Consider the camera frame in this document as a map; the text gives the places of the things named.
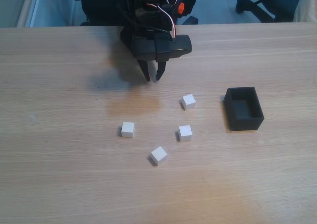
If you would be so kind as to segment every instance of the white wall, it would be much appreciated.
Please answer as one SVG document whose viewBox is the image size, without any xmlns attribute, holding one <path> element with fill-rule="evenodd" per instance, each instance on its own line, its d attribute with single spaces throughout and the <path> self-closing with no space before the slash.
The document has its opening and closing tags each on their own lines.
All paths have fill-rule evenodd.
<svg viewBox="0 0 317 224">
<path fill-rule="evenodd" d="M 16 27 L 24 0 L 0 0 L 0 27 Z"/>
<path fill-rule="evenodd" d="M 72 26 L 75 0 L 39 0 L 33 27 Z"/>
</svg>

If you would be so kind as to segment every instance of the black box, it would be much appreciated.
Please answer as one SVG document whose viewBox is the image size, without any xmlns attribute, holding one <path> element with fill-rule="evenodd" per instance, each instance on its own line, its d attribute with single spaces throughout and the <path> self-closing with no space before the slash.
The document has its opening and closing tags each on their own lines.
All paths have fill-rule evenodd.
<svg viewBox="0 0 317 224">
<path fill-rule="evenodd" d="M 232 131 L 257 130 L 264 120 L 254 87 L 228 88 L 223 103 Z"/>
</svg>

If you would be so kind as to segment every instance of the wooden block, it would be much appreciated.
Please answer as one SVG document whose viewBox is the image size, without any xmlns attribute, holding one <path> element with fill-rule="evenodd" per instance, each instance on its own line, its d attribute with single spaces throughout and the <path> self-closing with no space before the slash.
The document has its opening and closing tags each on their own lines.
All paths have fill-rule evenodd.
<svg viewBox="0 0 317 224">
<path fill-rule="evenodd" d="M 162 146 L 160 146 L 151 152 L 151 158 L 158 166 L 164 161 L 166 161 L 167 153 L 165 152 L 165 150 L 163 150 Z"/>
<path fill-rule="evenodd" d="M 194 99 L 194 96 L 192 94 L 183 96 L 182 98 L 182 105 L 185 110 L 187 109 L 193 109 L 195 107 L 196 101 Z"/>
<path fill-rule="evenodd" d="M 134 137 L 134 123 L 133 122 L 123 122 L 122 130 L 121 130 L 122 137 Z"/>
<path fill-rule="evenodd" d="M 178 129 L 180 141 L 190 141 L 192 139 L 192 129 L 190 126 L 180 126 Z"/>
</svg>

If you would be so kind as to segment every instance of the table surface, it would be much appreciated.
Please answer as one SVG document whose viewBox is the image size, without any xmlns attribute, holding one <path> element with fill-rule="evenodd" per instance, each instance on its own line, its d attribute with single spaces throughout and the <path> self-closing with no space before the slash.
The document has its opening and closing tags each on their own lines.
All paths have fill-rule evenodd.
<svg viewBox="0 0 317 224">
<path fill-rule="evenodd" d="M 119 31 L 0 30 L 0 223 L 317 223 L 316 24 L 180 26 L 193 52 L 150 83 Z M 244 86 L 265 120 L 230 132 Z"/>
</svg>

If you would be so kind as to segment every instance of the black chair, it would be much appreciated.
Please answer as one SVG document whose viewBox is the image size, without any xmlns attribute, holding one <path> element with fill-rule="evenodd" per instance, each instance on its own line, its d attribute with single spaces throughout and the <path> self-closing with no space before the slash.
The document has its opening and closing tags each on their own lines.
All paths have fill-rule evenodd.
<svg viewBox="0 0 317 224">
<path fill-rule="evenodd" d="M 299 0 L 259 0 L 257 2 L 238 0 L 236 11 L 237 13 L 250 11 L 261 22 L 292 22 L 298 2 Z M 262 3 L 270 13 L 275 15 L 275 18 L 262 10 L 258 6 L 259 3 Z"/>
<path fill-rule="evenodd" d="M 82 8 L 89 22 L 84 22 L 82 26 L 122 26 L 124 17 L 116 7 L 121 0 L 81 0 Z M 192 12 L 196 0 L 184 0 L 185 10 L 182 16 Z M 190 17 L 185 24 L 197 24 L 198 20 Z"/>
</svg>

